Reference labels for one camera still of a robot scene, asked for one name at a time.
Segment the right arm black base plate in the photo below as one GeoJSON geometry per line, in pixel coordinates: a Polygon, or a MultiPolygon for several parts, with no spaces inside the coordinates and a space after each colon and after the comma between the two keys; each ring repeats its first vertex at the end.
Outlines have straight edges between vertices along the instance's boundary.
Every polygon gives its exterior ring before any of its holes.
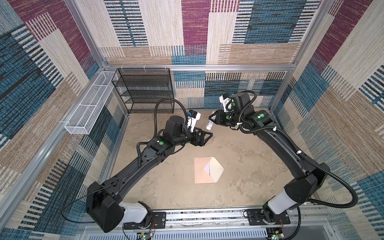
{"type": "Polygon", "coordinates": [[[256,208],[244,210],[243,216],[249,221],[250,226],[289,225],[291,223],[286,211],[276,215],[262,208],[256,208]]]}

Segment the pink red letter card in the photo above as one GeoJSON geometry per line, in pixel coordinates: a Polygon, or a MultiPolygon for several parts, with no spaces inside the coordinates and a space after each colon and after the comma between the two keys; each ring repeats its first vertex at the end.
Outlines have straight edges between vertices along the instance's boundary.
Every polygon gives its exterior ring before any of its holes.
{"type": "Polygon", "coordinates": [[[204,171],[208,174],[208,176],[211,175],[210,163],[208,163],[208,164],[205,166],[204,171]]]}

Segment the pale pink envelope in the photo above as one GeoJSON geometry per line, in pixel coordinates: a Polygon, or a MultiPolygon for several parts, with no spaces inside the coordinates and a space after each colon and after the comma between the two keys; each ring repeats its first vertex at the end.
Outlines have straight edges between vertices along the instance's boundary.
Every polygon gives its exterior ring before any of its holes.
{"type": "Polygon", "coordinates": [[[217,183],[223,172],[223,166],[214,157],[194,158],[195,184],[217,183]]]}

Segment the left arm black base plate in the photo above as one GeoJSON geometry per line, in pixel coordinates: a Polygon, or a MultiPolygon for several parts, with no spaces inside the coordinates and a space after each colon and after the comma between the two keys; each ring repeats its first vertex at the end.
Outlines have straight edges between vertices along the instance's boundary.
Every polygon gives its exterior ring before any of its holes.
{"type": "Polygon", "coordinates": [[[167,213],[153,212],[147,214],[144,220],[140,223],[124,223],[124,230],[149,230],[149,229],[164,229],[166,227],[167,213]]]}

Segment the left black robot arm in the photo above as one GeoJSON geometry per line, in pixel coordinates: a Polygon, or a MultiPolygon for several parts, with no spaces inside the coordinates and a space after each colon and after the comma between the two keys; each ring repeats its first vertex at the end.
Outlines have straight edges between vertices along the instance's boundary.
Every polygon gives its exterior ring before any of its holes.
{"type": "Polygon", "coordinates": [[[180,116],[171,116],[165,129],[155,134],[134,161],[102,184],[94,182],[88,187],[87,214],[105,233],[121,223],[149,227],[153,222],[152,209],[142,201],[123,204],[126,194],[151,169],[174,154],[177,146],[192,144],[203,147],[212,136],[213,133],[188,127],[180,116]]]}

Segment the white glue stick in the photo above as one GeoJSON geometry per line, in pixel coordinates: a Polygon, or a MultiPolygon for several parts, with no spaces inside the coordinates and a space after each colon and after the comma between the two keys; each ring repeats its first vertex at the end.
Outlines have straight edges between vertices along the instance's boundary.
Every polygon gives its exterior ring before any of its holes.
{"type": "Polygon", "coordinates": [[[214,122],[212,122],[211,120],[209,120],[209,122],[208,122],[208,124],[207,124],[207,126],[206,126],[206,129],[207,129],[208,131],[210,131],[210,130],[212,129],[213,125],[214,125],[214,122]]]}

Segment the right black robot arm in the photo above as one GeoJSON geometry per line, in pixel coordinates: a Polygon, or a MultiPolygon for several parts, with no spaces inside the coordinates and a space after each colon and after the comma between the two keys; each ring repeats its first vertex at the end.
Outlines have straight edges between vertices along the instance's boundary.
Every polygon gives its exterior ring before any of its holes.
{"type": "Polygon", "coordinates": [[[216,125],[249,132],[264,141],[287,166],[294,177],[278,195],[272,197],[261,211],[266,224],[274,224],[279,215],[305,203],[324,183],[330,168],[321,164],[319,168],[308,163],[306,154],[296,150],[278,123],[265,110],[255,111],[251,98],[252,91],[237,94],[225,93],[219,97],[223,105],[215,111],[209,120],[216,125]]]}

